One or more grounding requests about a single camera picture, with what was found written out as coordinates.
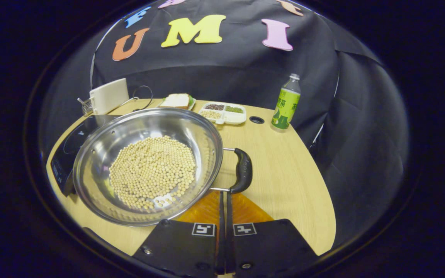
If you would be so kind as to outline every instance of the table hole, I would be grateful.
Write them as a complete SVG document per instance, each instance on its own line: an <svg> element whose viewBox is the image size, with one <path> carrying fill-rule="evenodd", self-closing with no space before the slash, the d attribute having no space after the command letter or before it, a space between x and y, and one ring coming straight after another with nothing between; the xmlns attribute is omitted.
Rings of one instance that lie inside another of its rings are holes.
<svg viewBox="0 0 445 278"><path fill-rule="evenodd" d="M263 124L264 120L261 117L252 116L250 117L250 121L256 124Z"/></svg>

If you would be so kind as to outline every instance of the orange letter u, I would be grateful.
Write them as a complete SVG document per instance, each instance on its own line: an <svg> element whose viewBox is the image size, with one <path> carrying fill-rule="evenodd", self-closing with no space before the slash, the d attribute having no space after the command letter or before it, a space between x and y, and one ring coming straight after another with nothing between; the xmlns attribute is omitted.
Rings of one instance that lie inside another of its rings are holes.
<svg viewBox="0 0 445 278"><path fill-rule="evenodd" d="M135 40L133 41L133 44L131 45L131 48L127 51L123 51L123 48L125 47L125 43L127 42L127 39L131 37L131 35L122 37L116 41L116 47L113 51L113 60L115 61L121 61L124 60L131 55L133 55L138 48L140 47L140 43L142 42L143 35L145 32L147 32L149 28L145 28L142 30L138 30L134 33Z"/></svg>

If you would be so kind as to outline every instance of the divided plastic tray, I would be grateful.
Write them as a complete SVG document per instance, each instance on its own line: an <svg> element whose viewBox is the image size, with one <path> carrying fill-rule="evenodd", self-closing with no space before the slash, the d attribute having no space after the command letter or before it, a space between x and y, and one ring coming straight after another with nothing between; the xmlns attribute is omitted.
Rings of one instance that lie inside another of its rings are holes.
<svg viewBox="0 0 445 278"><path fill-rule="evenodd" d="M215 110L215 109L207 109L207 107L209 105L223 105L224 107L222 108L222 110ZM226 108L230 106L230 107L234 107L234 108L239 108L241 109L243 112L242 113L237 113L237 112L229 112L226 111ZM232 103L226 103L226 102L207 102L202 109L200 109L200 111L198 111L199 114L201 114L202 116L204 116L203 112L207 111L207 112L216 112L219 113L219 116L215 116L215 117L209 117L209 116L205 116L205 118L207 118L209 121L216 123L217 125L222 125L222 124L228 124L228 125L240 125L241 123L244 123L247 120L247 111L245 110L245 107L238 105L238 104L232 104Z"/></svg>

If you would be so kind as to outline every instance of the bread slice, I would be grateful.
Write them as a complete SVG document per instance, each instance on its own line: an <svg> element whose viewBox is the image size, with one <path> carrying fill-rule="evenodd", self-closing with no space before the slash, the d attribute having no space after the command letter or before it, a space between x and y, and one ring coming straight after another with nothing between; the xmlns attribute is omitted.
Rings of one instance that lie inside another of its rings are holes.
<svg viewBox="0 0 445 278"><path fill-rule="evenodd" d="M172 93L168 95L159 107L171 107L188 109L190 104L190 97L187 93Z"/></svg>

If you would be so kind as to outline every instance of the bottle cap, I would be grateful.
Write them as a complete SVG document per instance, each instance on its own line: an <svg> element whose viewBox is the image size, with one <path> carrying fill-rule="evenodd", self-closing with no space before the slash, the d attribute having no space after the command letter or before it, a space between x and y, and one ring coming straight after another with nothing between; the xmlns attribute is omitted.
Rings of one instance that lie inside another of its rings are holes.
<svg viewBox="0 0 445 278"><path fill-rule="evenodd" d="M290 76L290 78L295 79L295 80L300 80L300 76L298 74L292 73Z"/></svg>

